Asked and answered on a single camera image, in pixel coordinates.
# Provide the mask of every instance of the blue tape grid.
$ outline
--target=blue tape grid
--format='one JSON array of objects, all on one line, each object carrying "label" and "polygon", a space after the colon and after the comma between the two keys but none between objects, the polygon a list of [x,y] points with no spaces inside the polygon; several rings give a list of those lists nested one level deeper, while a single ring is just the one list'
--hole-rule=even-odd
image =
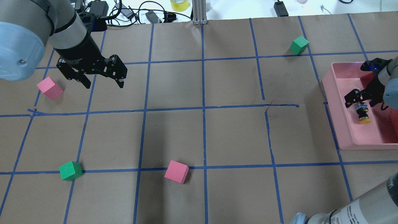
[{"label": "blue tape grid", "polygon": [[[318,54],[312,54],[310,47],[308,47],[308,54],[301,54],[299,57],[310,57],[311,63],[314,69],[314,73],[316,76],[316,79],[320,85],[320,88],[322,89],[322,92],[325,96],[325,93],[323,91],[322,85],[319,80],[319,76],[315,67],[315,63],[313,60],[313,56],[319,56],[319,55],[349,55],[349,54],[363,54],[367,60],[367,53],[396,53],[398,52],[397,50],[393,51],[365,51],[361,40],[359,38],[359,35],[355,29],[355,26],[353,24],[353,21],[351,19],[351,16],[348,14],[347,15],[350,21],[350,24],[354,30],[354,33],[357,37],[358,43],[361,47],[362,52],[345,52],[345,53],[318,53]],[[302,24],[300,16],[298,16],[298,20],[300,22],[300,26],[302,28],[303,36],[306,38],[304,26]],[[281,206],[281,200],[280,200],[280,193],[279,193],[279,185],[278,185],[278,178],[277,178],[277,167],[309,167],[309,166],[340,166],[342,169],[342,173],[344,176],[344,180],[346,183],[347,187],[347,192],[349,195],[350,200],[352,200],[352,194],[351,190],[348,184],[348,179],[347,175],[345,173],[345,168],[344,165],[360,165],[360,164],[392,164],[392,163],[398,163],[398,160],[389,160],[389,161],[355,161],[355,162],[344,162],[341,158],[340,155],[340,150],[338,147],[338,142],[336,138],[336,134],[333,128],[332,120],[330,118],[329,114],[329,109],[327,106],[327,102],[324,103],[325,105],[325,111],[328,117],[328,121],[330,124],[330,128],[332,130],[332,135],[333,139],[335,142],[336,146],[336,151],[339,157],[339,162],[332,162],[332,163],[294,163],[294,164],[276,164],[275,163],[275,158],[273,156],[272,152],[272,146],[271,146],[271,138],[270,138],[270,128],[269,128],[269,119],[268,119],[268,114],[265,112],[265,121],[266,121],[266,126],[267,126],[267,133],[268,133],[268,140],[269,140],[269,150],[271,154],[271,160],[272,164],[258,164],[258,165],[224,165],[224,166],[207,166],[207,156],[206,156],[206,109],[217,109],[217,108],[245,108],[245,107],[265,107],[265,106],[295,106],[298,107],[298,104],[253,104],[253,105],[235,105],[235,106],[206,106],[205,105],[205,61],[217,61],[217,60],[237,60],[237,59],[256,59],[257,62],[257,67],[258,67],[258,75],[259,75],[259,81],[260,81],[260,86],[261,86],[261,96],[264,100],[264,92],[263,92],[263,86],[262,86],[262,79],[261,79],[261,71],[260,71],[260,66],[259,66],[259,58],[273,58],[273,57],[296,57],[296,55],[270,55],[270,56],[259,56],[258,51],[257,51],[257,44],[256,44],[256,38],[254,34],[254,29],[253,29],[253,24],[252,20],[249,19],[250,23],[250,28],[252,31],[252,37],[253,37],[253,43],[254,43],[254,49],[256,56],[255,57],[229,57],[229,58],[207,58],[205,59],[205,52],[204,52],[204,32],[203,32],[203,25],[201,25],[201,40],[202,40],[202,57],[201,59],[193,59],[193,60],[173,60],[173,61],[151,61],[151,53],[152,53],[152,42],[153,42],[153,30],[154,26],[152,25],[151,29],[151,41],[150,41],[150,52],[149,52],[149,59],[148,62],[132,62],[132,63],[125,63],[126,65],[134,65],[134,64],[148,64],[148,73],[147,73],[147,83],[146,83],[146,94],[145,94],[145,105],[144,109],[142,110],[115,110],[115,111],[90,111],[90,106],[91,106],[91,99],[94,91],[94,86],[95,86],[95,81],[96,81],[96,75],[94,76],[93,80],[93,85],[90,93],[90,98],[87,106],[87,111],[86,112],[78,112],[78,113],[58,113],[58,114],[49,114],[49,113],[42,113],[35,110],[29,109],[28,111],[31,114],[15,114],[15,115],[0,115],[0,118],[2,117],[30,117],[30,122],[28,124],[28,127],[26,129],[24,138],[21,143],[20,150],[18,152],[17,160],[14,164],[14,168],[12,172],[0,172],[0,175],[10,175],[10,180],[6,189],[6,193],[4,195],[1,207],[0,207],[0,215],[2,213],[2,210],[4,208],[4,204],[8,195],[8,191],[10,189],[12,179],[14,175],[34,175],[34,174],[55,174],[59,173],[59,171],[16,171],[19,157],[22,153],[22,149],[26,140],[26,136],[29,132],[30,126],[32,124],[32,121],[35,116],[73,116],[73,115],[86,115],[84,127],[82,130],[82,136],[79,144],[79,150],[78,154],[76,157],[76,160],[79,161],[80,158],[80,152],[82,148],[82,143],[84,139],[84,133],[88,121],[88,117],[90,114],[102,114],[102,113],[124,113],[124,112],[144,112],[144,117],[143,117],[143,123],[142,123],[142,133],[141,133],[141,146],[140,146],[140,157],[139,157],[139,167],[137,169],[103,169],[103,170],[84,170],[84,173],[109,173],[109,172],[137,172],[137,186],[136,186],[136,195],[135,195],[135,206],[134,206],[134,212],[133,212],[133,223],[135,224],[137,221],[137,206],[138,206],[138,199],[139,199],[139,183],[140,183],[140,173],[141,172],[152,172],[152,171],[165,171],[167,168],[166,167],[160,167],[160,168],[141,168],[141,163],[142,163],[142,149],[143,149],[143,139],[144,139],[144,129],[145,129],[145,121],[146,121],[146,112],[148,111],[170,111],[170,110],[203,110],[203,166],[196,166],[196,167],[190,167],[190,169],[202,169],[204,170],[204,190],[205,190],[205,222],[206,224],[209,222],[209,217],[208,217],[208,200],[207,200],[207,170],[208,169],[244,169],[244,168],[273,168],[274,170],[274,181],[275,181],[275,190],[276,190],[276,195],[277,195],[277,201],[278,201],[278,209],[279,209],[279,217],[280,221],[283,224],[283,214],[282,214],[282,206]],[[101,51],[103,48],[103,43],[105,40],[105,34],[104,32],[103,38],[102,38],[102,43],[101,43]],[[52,51],[50,55],[50,59],[48,61],[48,64],[46,67],[39,67],[37,69],[45,69],[45,73],[43,76],[43,79],[47,76],[47,72],[49,69],[56,69],[56,67],[50,67],[50,63],[52,60],[54,54],[54,50]],[[191,62],[191,61],[202,61],[202,94],[203,94],[203,106],[202,107],[190,107],[190,108],[160,108],[160,109],[147,109],[147,101],[148,101],[148,86],[149,86],[149,74],[150,74],[150,65],[152,63],[175,63],[175,62]],[[34,106],[36,107],[37,102],[39,100],[40,92],[38,92],[36,101]],[[70,201],[72,198],[73,194],[73,187],[74,187],[74,181],[71,183],[71,188],[70,188],[70,193],[68,197],[68,203],[67,203],[67,208],[65,211],[65,217],[64,217],[64,224],[67,221],[68,217],[68,211],[69,211],[69,206],[70,206]]]}]

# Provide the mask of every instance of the yellow tape roll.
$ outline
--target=yellow tape roll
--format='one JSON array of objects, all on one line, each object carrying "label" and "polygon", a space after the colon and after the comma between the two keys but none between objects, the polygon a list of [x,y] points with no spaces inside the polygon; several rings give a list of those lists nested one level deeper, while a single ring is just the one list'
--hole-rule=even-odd
[{"label": "yellow tape roll", "polygon": [[170,0],[170,4],[172,5],[172,9],[176,12],[185,11],[189,7],[188,0]]}]

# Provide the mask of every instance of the cube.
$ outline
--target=cube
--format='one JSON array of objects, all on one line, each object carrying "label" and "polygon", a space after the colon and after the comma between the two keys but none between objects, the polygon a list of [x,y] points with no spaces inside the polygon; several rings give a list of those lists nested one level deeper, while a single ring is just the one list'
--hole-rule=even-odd
[{"label": "cube", "polygon": [[171,160],[164,177],[180,184],[184,184],[188,170],[189,167],[187,165]]},{"label": "cube", "polygon": [[44,95],[46,95],[51,100],[54,100],[64,92],[63,89],[50,77],[47,77],[39,82],[37,84],[37,87]]},{"label": "cube", "polygon": [[299,55],[307,48],[309,43],[310,42],[308,40],[300,36],[292,42],[290,50],[293,51],[293,53],[295,53],[296,55]]},{"label": "cube", "polygon": [[83,175],[80,164],[73,161],[60,166],[59,173],[64,181],[73,181],[74,179]]}]

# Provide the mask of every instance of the green cube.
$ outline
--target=green cube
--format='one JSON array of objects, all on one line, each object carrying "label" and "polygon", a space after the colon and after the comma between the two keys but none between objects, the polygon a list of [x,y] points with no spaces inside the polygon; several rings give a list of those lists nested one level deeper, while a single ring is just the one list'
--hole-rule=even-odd
[{"label": "green cube", "polygon": [[79,163],[70,161],[59,167],[61,178],[64,181],[73,181],[74,179],[83,175],[82,167]]},{"label": "green cube", "polygon": [[296,55],[299,55],[306,49],[309,43],[310,42],[308,40],[300,36],[293,41],[292,45],[290,46],[290,50],[293,51],[293,53],[295,53]]}]

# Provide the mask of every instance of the pink plastic tray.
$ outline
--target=pink plastic tray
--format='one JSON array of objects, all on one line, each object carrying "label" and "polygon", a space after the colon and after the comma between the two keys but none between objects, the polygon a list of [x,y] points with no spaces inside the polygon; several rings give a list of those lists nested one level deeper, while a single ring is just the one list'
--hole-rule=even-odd
[{"label": "pink plastic tray", "polygon": [[398,110],[382,111],[381,104],[369,107],[369,124],[359,124],[353,106],[346,108],[344,96],[357,88],[363,90],[373,79],[372,72],[360,70],[362,62],[333,63],[322,80],[330,115],[340,149],[398,149]]}]

